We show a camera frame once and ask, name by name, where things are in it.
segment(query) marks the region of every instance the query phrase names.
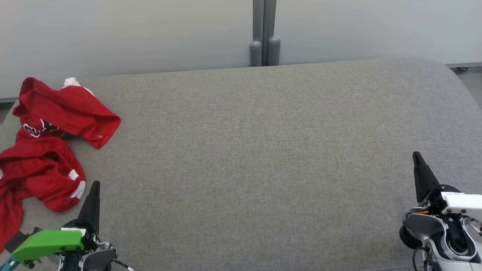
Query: black and white lettering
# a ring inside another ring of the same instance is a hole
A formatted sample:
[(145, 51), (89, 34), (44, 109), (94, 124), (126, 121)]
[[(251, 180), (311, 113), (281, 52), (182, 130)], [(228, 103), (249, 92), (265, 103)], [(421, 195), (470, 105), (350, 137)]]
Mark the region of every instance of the black and white lettering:
[(45, 132), (45, 130), (47, 130), (47, 132), (57, 131), (59, 129), (57, 126), (52, 125), (49, 122), (44, 121), (43, 119), (40, 119), (40, 121), (42, 122), (43, 127), (42, 132)]
[(37, 129), (30, 127), (28, 124), (24, 124), (24, 129), (29, 133), (31, 136), (38, 138), (40, 136), (40, 132)]

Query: gray table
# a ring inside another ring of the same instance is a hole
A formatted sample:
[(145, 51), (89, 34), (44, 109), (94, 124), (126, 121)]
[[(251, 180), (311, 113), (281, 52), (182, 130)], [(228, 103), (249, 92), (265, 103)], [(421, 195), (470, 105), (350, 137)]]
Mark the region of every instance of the gray table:
[[(88, 187), (102, 183), (101, 237), (137, 271), (410, 270), (398, 230), (416, 205), (412, 152), (440, 183), (482, 193), (482, 111), (436, 62), (79, 82), (122, 119), (100, 150), (68, 143)], [(18, 129), (9, 116), (0, 149)], [(80, 205), (55, 214), (28, 199), (24, 210), (27, 232), (59, 228)]]

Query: gray floor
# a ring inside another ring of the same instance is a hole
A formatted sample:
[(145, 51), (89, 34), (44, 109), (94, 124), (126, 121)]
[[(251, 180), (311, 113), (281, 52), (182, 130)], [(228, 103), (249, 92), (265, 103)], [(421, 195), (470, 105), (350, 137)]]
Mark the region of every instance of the gray floor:
[[(482, 108), (482, 67), (470, 67), (468, 71), (461, 71), (457, 68), (451, 68), (451, 70), (460, 78)], [(13, 102), (0, 103), (0, 127), (12, 105)]]

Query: red fabric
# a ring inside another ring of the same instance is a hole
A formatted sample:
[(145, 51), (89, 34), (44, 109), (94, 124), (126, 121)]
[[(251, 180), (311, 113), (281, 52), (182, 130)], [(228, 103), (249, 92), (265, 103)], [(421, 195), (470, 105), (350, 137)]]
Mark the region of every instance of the red fabric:
[(29, 77), (24, 80), (18, 99), (20, 104), (13, 110), (22, 125), (17, 141), (59, 136), (66, 131), (82, 135), (89, 144), (100, 149), (121, 123), (117, 115), (81, 86), (53, 90)]
[(24, 140), (0, 153), (0, 252), (20, 229), (22, 199), (36, 197), (47, 208), (64, 212), (79, 203), (81, 193), (71, 195), (82, 181), (82, 167), (58, 137)]

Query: white wall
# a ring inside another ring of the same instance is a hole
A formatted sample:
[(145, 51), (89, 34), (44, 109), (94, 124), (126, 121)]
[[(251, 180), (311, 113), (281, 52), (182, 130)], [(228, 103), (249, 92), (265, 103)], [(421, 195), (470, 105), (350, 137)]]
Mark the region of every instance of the white wall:
[(280, 65), (375, 57), (482, 62), (481, 0), (279, 0)]
[(0, 101), (26, 77), (249, 66), (242, 0), (1, 0)]

